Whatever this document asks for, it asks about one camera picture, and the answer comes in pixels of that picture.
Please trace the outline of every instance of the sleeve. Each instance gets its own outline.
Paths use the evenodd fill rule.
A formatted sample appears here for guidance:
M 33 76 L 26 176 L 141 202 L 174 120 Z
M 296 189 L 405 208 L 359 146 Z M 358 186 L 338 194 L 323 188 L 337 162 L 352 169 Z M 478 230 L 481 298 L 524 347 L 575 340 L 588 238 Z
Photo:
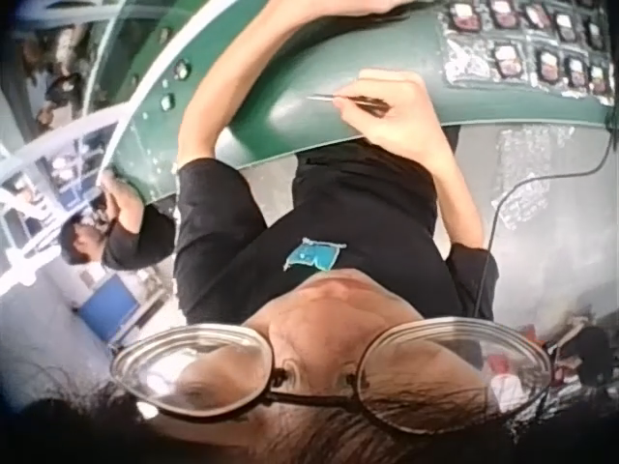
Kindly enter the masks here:
M 129 263 L 137 253 L 138 242 L 137 234 L 132 234 L 113 221 L 105 241 L 102 264 L 112 271 L 130 271 Z
M 179 171 L 179 235 L 174 278 L 188 313 L 226 265 L 264 230 L 250 186 L 216 159 L 196 159 Z
M 464 317 L 493 320 L 492 304 L 499 271 L 492 254 L 485 249 L 455 244 L 446 262 L 464 309 Z M 483 288 L 479 314 L 475 314 L 475 303 L 481 285 Z
M 114 221 L 102 262 L 114 271 L 136 271 L 154 266 L 174 251 L 174 235 L 174 219 L 147 205 L 139 234 Z

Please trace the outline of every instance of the blue logo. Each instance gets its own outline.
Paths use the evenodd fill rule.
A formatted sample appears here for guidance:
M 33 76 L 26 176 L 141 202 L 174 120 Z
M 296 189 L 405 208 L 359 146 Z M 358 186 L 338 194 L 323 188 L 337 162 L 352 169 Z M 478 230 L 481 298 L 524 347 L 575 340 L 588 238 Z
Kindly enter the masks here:
M 320 271 L 331 271 L 338 261 L 339 252 L 346 248 L 343 244 L 315 242 L 303 239 L 286 259 L 283 269 L 286 271 L 295 264 L 309 266 Z

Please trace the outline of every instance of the green workbench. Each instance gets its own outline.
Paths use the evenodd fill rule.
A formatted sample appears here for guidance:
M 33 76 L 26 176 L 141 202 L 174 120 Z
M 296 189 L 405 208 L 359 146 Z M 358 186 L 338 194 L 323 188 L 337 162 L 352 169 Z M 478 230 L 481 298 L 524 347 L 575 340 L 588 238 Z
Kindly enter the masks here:
M 175 191 L 173 165 L 183 109 L 202 76 L 265 2 L 232 3 L 169 64 L 139 104 L 112 162 L 147 201 L 157 201 Z M 242 110 L 221 135 L 218 158 L 243 168 L 357 137 L 328 103 L 308 101 L 307 96 L 332 93 L 368 67 L 420 73 L 444 125 L 497 121 L 604 124 L 607 107 L 594 98 L 564 99 L 530 89 L 490 91 L 448 85 L 443 76 L 436 8 L 408 10 L 398 20 L 362 29 L 349 18 L 310 25 L 286 46 L 254 86 Z M 178 59 L 192 67 L 187 80 L 174 79 Z M 173 96 L 175 101 L 169 111 L 162 110 L 165 96 Z

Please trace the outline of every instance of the tweezers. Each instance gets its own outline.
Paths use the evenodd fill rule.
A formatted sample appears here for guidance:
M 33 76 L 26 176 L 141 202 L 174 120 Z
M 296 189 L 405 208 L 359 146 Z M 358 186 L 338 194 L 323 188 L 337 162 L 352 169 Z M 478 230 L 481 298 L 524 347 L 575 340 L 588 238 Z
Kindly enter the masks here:
M 317 102 L 332 102 L 336 96 L 329 94 L 313 94 L 308 96 L 308 100 Z M 370 97 L 344 97 L 355 102 L 357 106 L 367 111 L 372 116 L 382 118 L 391 107 L 380 99 L 371 99 Z

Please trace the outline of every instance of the wire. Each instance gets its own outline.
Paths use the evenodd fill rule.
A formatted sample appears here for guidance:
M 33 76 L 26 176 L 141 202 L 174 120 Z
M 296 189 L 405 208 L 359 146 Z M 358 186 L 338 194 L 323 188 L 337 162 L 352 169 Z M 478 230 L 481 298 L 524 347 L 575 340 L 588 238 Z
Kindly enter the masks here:
M 608 129 L 610 130 L 610 138 L 608 139 L 608 144 L 606 145 L 604 156 L 602 157 L 602 160 L 598 163 L 596 167 L 588 171 L 573 172 L 573 173 L 568 173 L 568 174 L 553 174 L 553 175 L 539 176 L 539 177 L 524 179 L 518 182 L 517 184 L 515 184 L 512 187 L 512 189 L 508 191 L 503 196 L 503 198 L 501 198 L 501 201 L 498 202 L 498 204 L 496 205 L 496 211 L 494 213 L 494 218 L 492 219 L 490 237 L 487 243 L 487 257 L 486 257 L 486 262 L 484 263 L 484 268 L 482 270 L 482 278 L 480 279 L 480 286 L 477 291 L 477 297 L 475 299 L 475 310 L 473 312 L 473 317 L 475 318 L 479 317 L 480 308 L 482 305 L 482 297 L 484 296 L 484 284 L 486 283 L 486 278 L 487 278 L 487 268 L 489 266 L 490 259 L 491 259 L 492 246 L 494 245 L 494 239 L 496 235 L 496 228 L 499 222 L 499 215 L 501 213 L 501 208 L 503 208 L 503 206 L 505 205 L 505 202 L 509 200 L 511 196 L 514 193 L 516 193 L 519 189 L 521 189 L 524 186 L 528 186 L 529 184 L 533 184 L 534 182 L 556 181 L 560 179 L 577 179 L 581 177 L 593 176 L 594 174 L 597 174 L 598 172 L 600 172 L 606 165 L 606 162 L 608 161 L 608 158 L 610 157 L 611 151 L 616 152 L 617 150 L 617 142 L 619 139 L 618 128 L 617 128 L 618 111 L 619 111 L 619 105 L 615 105 L 614 109 L 610 112 L 610 115 L 609 115 L 610 117 L 608 118 L 608 121 L 606 122 Z

